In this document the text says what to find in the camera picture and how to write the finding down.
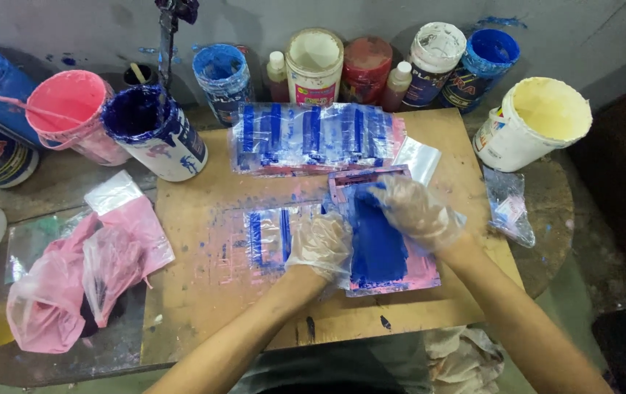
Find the paint stirring stick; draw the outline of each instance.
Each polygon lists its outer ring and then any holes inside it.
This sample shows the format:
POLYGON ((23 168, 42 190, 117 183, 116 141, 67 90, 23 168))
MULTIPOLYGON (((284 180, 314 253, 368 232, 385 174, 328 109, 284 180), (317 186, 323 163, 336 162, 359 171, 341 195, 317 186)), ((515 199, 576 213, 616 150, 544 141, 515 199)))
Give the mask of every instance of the paint stirring stick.
POLYGON ((138 67, 137 64, 131 63, 131 69, 133 70, 133 73, 136 75, 136 78, 138 79, 138 82, 141 83, 141 85, 144 85, 145 82, 148 81, 147 79, 145 79, 145 76, 143 76, 143 73, 140 71, 140 67, 138 67))
POLYGON ((12 98, 12 97, 0 96, 0 102, 11 104, 11 105, 15 105, 15 106, 23 108, 23 109, 25 109, 27 111, 36 112, 36 113, 39 113, 41 115, 49 115, 49 116, 54 116, 56 118, 65 119, 66 121, 71 121, 71 122, 73 122, 75 124, 78 124, 78 125, 82 124, 82 122, 78 121, 77 119, 69 118, 68 116, 64 116, 64 115, 61 115, 61 114, 55 113, 55 112, 46 111, 44 109, 40 109, 40 108, 36 108, 36 107, 30 107, 29 105, 26 105, 26 103, 22 102, 21 100, 15 99, 15 98, 12 98))

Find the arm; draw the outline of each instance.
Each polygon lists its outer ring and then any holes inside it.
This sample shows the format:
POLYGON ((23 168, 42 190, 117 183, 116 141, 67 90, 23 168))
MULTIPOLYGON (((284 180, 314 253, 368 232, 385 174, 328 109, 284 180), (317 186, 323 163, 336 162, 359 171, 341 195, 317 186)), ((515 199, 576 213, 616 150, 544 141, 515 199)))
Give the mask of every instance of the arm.
POLYGON ((292 266, 254 305, 174 365, 145 394, 227 393, 283 325, 326 284, 309 266, 292 266))
POLYGON ((286 273, 247 308, 174 365, 145 394, 225 394, 274 335, 340 275, 349 278, 351 229, 339 214, 317 215, 292 232, 286 273))
POLYGON ((437 256, 456 273, 539 393, 611 393, 588 359, 468 234, 437 256))
POLYGON ((463 232, 456 213, 424 185, 382 175, 370 192, 401 233, 412 237, 456 273, 524 377, 539 393, 612 390, 543 310, 463 232))

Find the red paint jar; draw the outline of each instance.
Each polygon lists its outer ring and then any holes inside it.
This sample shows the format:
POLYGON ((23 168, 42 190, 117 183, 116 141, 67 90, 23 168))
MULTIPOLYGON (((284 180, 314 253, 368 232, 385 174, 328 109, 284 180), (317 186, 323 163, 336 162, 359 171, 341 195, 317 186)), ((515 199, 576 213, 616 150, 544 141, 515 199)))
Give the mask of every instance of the red paint jar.
POLYGON ((376 104, 384 92, 393 50, 385 40, 367 36, 344 47, 342 99, 348 103, 376 104))

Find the plastic glove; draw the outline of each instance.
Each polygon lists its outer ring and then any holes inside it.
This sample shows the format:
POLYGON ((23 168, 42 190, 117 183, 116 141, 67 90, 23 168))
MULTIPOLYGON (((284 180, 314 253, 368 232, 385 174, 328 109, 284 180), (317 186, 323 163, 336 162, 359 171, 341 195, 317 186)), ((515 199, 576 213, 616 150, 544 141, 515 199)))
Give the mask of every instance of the plastic glove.
POLYGON ((451 245, 463 232, 457 213, 408 177, 381 175, 368 191, 380 202, 388 223, 428 252, 451 245))
POLYGON ((291 234, 291 254, 286 269, 295 264, 311 266, 313 271, 349 289, 351 275, 352 229, 336 212, 316 215, 291 234))

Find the small plastic bottle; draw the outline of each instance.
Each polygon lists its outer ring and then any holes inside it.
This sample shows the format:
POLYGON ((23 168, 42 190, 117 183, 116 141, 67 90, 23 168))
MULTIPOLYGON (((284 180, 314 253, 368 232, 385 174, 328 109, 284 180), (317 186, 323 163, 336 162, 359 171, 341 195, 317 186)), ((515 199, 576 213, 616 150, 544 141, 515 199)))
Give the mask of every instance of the small plastic bottle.
POLYGON ((396 112, 403 102, 405 93, 410 87, 412 76, 410 71, 412 66, 408 62, 400 62, 398 66, 390 71, 386 89, 381 96, 381 107, 385 112, 396 112))
POLYGON ((278 50, 269 54, 267 63, 267 78, 269 79, 269 91, 272 93, 273 103, 288 103, 288 81, 286 80, 286 65, 283 61, 283 53, 278 50))

